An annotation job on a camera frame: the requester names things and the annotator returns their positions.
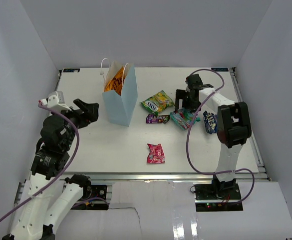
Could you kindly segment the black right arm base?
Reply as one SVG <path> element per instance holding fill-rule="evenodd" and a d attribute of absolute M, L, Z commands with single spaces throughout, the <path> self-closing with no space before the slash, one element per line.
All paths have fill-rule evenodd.
<path fill-rule="evenodd" d="M 217 193 L 212 184 L 195 184 L 189 189 L 194 194 L 196 212 L 241 212 L 243 204 L 238 184 L 234 188 Z"/>

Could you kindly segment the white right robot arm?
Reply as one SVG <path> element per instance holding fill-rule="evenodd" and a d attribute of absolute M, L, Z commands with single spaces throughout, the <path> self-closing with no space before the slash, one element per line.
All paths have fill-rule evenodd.
<path fill-rule="evenodd" d="M 236 185 L 235 174 L 239 172 L 237 162 L 243 145 L 252 135 L 248 106 L 245 102 L 234 102 L 219 93 L 218 88 L 204 84 L 194 71 L 186 77 L 186 90 L 177 89 L 175 100 L 182 101 L 182 108 L 197 117 L 203 105 L 217 115 L 217 137 L 221 143 L 220 156 L 212 176 L 212 195 L 224 199 Z"/>

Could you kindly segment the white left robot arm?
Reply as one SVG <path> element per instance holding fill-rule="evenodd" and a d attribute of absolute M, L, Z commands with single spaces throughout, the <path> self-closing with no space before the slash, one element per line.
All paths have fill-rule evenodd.
<path fill-rule="evenodd" d="M 76 143 L 74 153 L 78 151 L 79 129 L 99 117 L 98 103 L 85 103 L 78 98 L 73 102 L 78 109 L 58 109 L 48 106 L 45 99 L 39 101 L 38 106 L 51 115 L 43 121 L 36 145 L 28 198 L 20 203 L 21 215 L 11 232 L 3 236 L 4 240 L 53 240 L 61 221 L 75 203 L 90 197 L 90 178 L 75 174 L 65 179 L 65 191 L 53 205 L 49 204 L 55 194 L 56 181 L 74 159 L 68 154 L 72 143 Z"/>

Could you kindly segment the teal Fox's candy bag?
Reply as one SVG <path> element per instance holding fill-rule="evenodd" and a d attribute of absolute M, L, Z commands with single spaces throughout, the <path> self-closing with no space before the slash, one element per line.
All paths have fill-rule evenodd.
<path fill-rule="evenodd" d="M 185 108 L 170 112 L 170 119 L 183 130 L 187 130 L 190 127 L 193 118 L 194 114 Z"/>

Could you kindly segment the orange Kettle chips bag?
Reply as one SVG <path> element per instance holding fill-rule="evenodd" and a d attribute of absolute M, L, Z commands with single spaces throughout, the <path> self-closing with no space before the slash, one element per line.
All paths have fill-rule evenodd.
<path fill-rule="evenodd" d="M 121 95 L 124 79 L 125 73 L 124 67 L 122 67 L 113 77 L 113 79 L 106 85 L 104 92 L 114 90 L 118 95 Z"/>

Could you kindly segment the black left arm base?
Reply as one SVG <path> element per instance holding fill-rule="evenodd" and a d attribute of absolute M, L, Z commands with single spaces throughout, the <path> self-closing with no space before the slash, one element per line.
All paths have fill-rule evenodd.
<path fill-rule="evenodd" d="M 107 185 L 91 185 L 84 196 L 75 204 L 73 210 L 108 210 Z"/>

